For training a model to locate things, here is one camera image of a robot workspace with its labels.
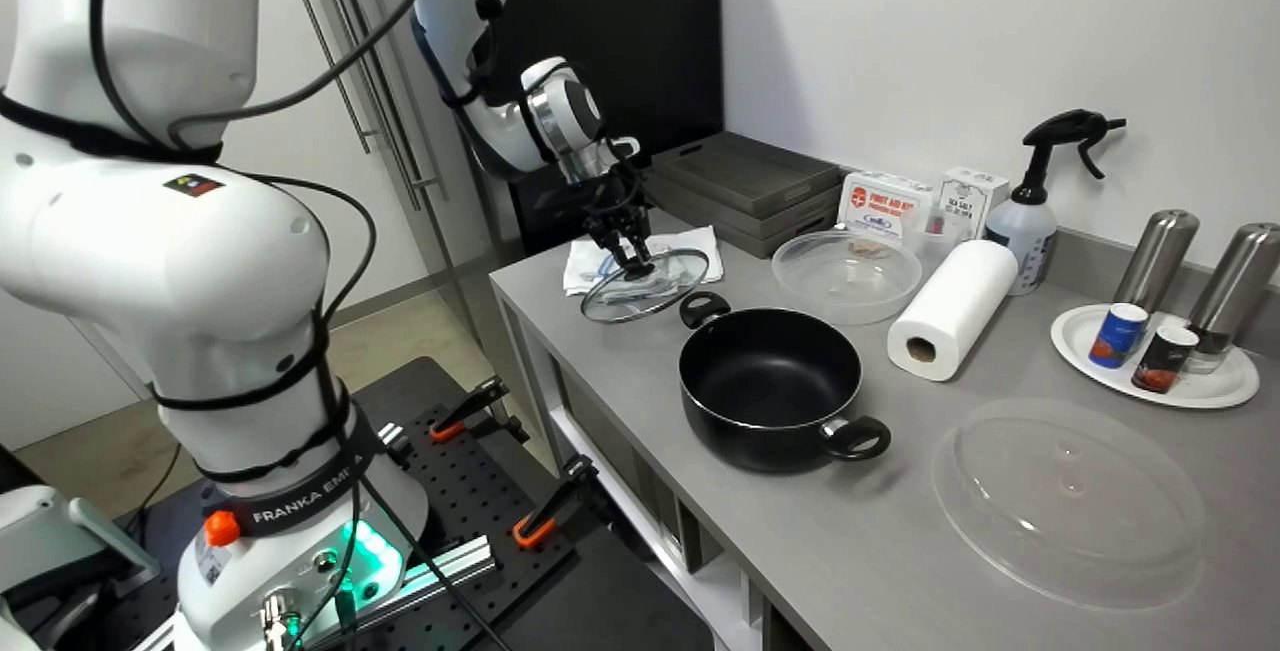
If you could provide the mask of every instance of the white box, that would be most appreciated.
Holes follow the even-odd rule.
[[[869,231],[882,237],[902,238],[923,230],[933,206],[933,185],[893,176],[892,173],[845,169],[845,192],[840,201],[838,223],[851,231]]]
[[[969,238],[982,238],[987,228],[987,214],[1009,200],[1009,180],[991,173],[952,168],[942,174],[938,191],[938,210],[943,223],[959,223],[966,228]]]

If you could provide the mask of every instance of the black cooking pot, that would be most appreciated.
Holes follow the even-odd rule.
[[[695,329],[680,352],[685,414],[724,460],[749,469],[805,469],[873,459],[888,427],[854,414],[863,381],[844,333],[791,310],[740,310],[712,292],[680,306]]]

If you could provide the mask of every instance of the white plate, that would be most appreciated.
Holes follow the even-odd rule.
[[[1178,405],[1183,409],[1225,409],[1229,405],[1239,405],[1252,399],[1258,391],[1258,370],[1245,352],[1235,349],[1228,353],[1221,367],[1212,373],[1184,373],[1174,384],[1169,393],[1143,391],[1134,386],[1133,372],[1138,368],[1138,361],[1147,350],[1156,329],[1161,326],[1185,326],[1187,318],[1175,315],[1155,313],[1147,324],[1147,334],[1134,345],[1133,354],[1124,366],[1115,370],[1102,368],[1089,359],[1089,349],[1093,347],[1098,329],[1102,327],[1102,318],[1107,317],[1107,308],[1111,304],[1080,306],[1078,310],[1053,318],[1053,327],[1050,335],[1053,338],[1053,347],[1062,354],[1068,363],[1073,365],[1080,373],[1101,382],[1103,386],[1115,388],[1116,391],[1128,393],[1129,396],[1153,402],[1153,404]]]

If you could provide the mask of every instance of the stacked trays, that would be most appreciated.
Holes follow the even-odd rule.
[[[767,260],[836,224],[840,182],[836,164],[722,132],[655,155],[645,192],[658,208]]]

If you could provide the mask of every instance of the pot handle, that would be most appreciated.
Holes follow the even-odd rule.
[[[874,459],[888,449],[893,435],[881,420],[858,417],[846,420],[836,417],[822,425],[822,450],[841,460]],[[859,449],[864,443],[874,440],[869,449]]]
[[[680,320],[687,327],[703,327],[703,324],[722,317],[731,311],[727,301],[712,292],[692,292],[680,303]]]

